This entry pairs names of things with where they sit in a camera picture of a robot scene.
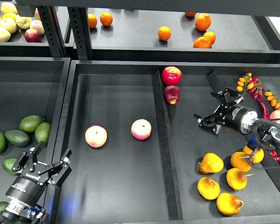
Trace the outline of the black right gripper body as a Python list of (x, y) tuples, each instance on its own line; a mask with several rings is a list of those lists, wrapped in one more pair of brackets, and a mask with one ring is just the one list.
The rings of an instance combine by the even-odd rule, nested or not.
[(215, 124), (223, 126), (231, 126), (232, 120), (232, 106), (220, 104), (215, 110)]

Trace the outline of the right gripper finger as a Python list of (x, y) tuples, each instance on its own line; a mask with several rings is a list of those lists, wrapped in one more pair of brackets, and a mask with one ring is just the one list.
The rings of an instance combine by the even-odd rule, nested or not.
[(215, 124), (215, 114), (209, 115), (204, 118), (197, 114), (194, 114), (194, 117), (199, 123), (198, 126), (207, 133), (217, 135), (222, 127), (222, 125)]
[(230, 88), (226, 88), (218, 93), (211, 92), (211, 96), (220, 100), (221, 104), (219, 108), (221, 110), (227, 110), (233, 105), (237, 105), (243, 101), (243, 94)]

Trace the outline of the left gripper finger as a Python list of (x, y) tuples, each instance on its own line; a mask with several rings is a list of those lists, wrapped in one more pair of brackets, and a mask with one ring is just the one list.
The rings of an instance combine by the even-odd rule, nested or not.
[(23, 151), (18, 157), (11, 170), (16, 174), (21, 174), (25, 169), (25, 165), (29, 172), (34, 172), (36, 163), (38, 162), (38, 154), (45, 148), (45, 143), (40, 141), (35, 147), (30, 148), (28, 151)]
[(51, 184), (55, 188), (61, 188), (62, 184), (71, 173), (70, 168), (70, 156), (72, 151), (67, 149), (61, 159), (53, 164), (45, 165), (43, 168), (37, 171), (40, 179), (39, 185)]

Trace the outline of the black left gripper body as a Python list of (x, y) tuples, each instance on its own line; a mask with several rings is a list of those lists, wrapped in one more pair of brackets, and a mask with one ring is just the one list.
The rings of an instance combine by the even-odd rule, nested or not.
[(42, 162), (34, 162), (32, 164), (26, 163), (21, 172), (21, 177), (28, 179), (37, 185), (48, 184), (50, 174), (46, 170), (48, 164)]

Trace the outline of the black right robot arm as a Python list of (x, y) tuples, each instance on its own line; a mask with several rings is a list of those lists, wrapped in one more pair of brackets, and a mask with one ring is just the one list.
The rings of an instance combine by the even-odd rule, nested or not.
[(243, 95), (235, 90), (226, 88), (211, 95), (221, 101), (213, 114), (194, 117), (199, 127), (211, 134), (218, 134), (222, 126), (232, 129), (245, 136), (252, 154), (248, 156), (247, 162), (253, 167), (252, 158), (260, 149), (280, 151), (280, 118), (259, 118), (255, 110), (242, 106), (239, 103)]

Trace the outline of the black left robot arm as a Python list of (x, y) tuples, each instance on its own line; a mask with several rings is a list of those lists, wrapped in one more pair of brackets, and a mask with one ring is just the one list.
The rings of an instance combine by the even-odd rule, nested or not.
[(46, 187), (57, 189), (71, 173), (70, 156), (67, 149), (61, 159), (52, 164), (38, 161), (37, 156), (45, 148), (43, 141), (20, 154), (11, 170), (17, 175), (6, 196), (10, 199), (5, 210), (0, 212), (1, 224), (44, 224), (49, 215), (38, 204)]

